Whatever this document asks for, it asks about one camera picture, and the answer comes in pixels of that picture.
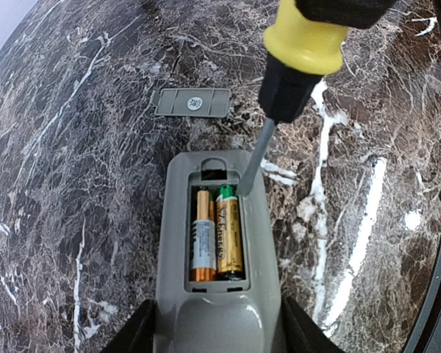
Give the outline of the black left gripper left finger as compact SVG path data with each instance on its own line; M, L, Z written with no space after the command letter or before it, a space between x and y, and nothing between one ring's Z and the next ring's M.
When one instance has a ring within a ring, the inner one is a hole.
M146 299L101 353L153 352L156 303Z

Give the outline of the yellow handled screwdriver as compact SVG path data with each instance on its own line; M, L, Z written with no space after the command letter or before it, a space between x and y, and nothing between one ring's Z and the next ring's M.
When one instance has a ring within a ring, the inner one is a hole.
M275 128L302 113L317 83L343 64L341 44L348 27L311 21L294 1L280 1L275 23L264 33L267 64L258 102L265 114L249 164L237 192L247 196Z

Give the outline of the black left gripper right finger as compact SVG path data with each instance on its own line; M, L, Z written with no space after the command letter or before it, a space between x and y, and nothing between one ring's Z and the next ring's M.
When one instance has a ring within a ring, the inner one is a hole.
M291 296L282 297L282 321L287 352L344 353Z

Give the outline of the grey battery cover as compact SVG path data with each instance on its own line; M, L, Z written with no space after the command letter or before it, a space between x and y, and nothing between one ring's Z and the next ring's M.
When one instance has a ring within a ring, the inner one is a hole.
M225 118L230 97L227 88L164 88L152 93L150 104L160 116Z

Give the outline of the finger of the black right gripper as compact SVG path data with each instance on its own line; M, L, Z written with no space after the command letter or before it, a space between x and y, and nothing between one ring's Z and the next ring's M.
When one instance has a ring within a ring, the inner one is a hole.
M396 0L295 0L295 6L308 20L369 29Z

